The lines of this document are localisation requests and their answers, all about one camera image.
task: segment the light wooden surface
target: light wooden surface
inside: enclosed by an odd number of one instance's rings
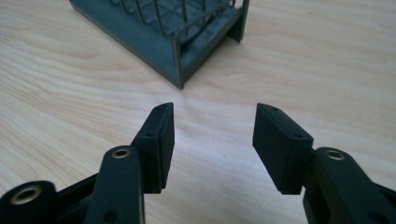
[[[68,1],[0,2],[0,194],[96,173],[166,102],[176,145],[147,223],[306,223],[251,146],[258,102],[396,189],[396,2],[252,1],[242,43],[222,41],[183,91]]]

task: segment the black plastic part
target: black plastic part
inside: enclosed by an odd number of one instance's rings
[[[137,148],[110,149],[103,158],[84,223],[143,223],[140,175]]]
[[[143,193],[159,193],[166,185],[175,144],[173,116],[172,103],[155,107],[131,146],[110,149],[97,175],[58,193],[47,181],[29,182],[10,190],[0,199],[0,223],[144,222]],[[35,192],[40,193],[28,203],[11,202],[15,195],[20,194],[18,202],[23,202]]]
[[[351,156],[321,147],[312,166],[330,209],[328,223],[396,223],[391,203]]]
[[[174,145],[173,104],[158,105],[152,109],[131,144],[141,155],[145,193],[161,193],[166,187]]]
[[[70,0],[73,8],[183,89],[227,34],[243,37],[249,0]]]
[[[50,224],[58,213],[55,187],[48,181],[17,186],[0,200],[0,223]]]
[[[310,157],[313,141],[280,109],[257,105],[253,146],[282,194],[300,194],[304,161]]]

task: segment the metal wire rack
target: metal wire rack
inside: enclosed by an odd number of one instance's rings
[[[220,40],[241,41],[248,2],[70,0],[73,8],[180,89]]]

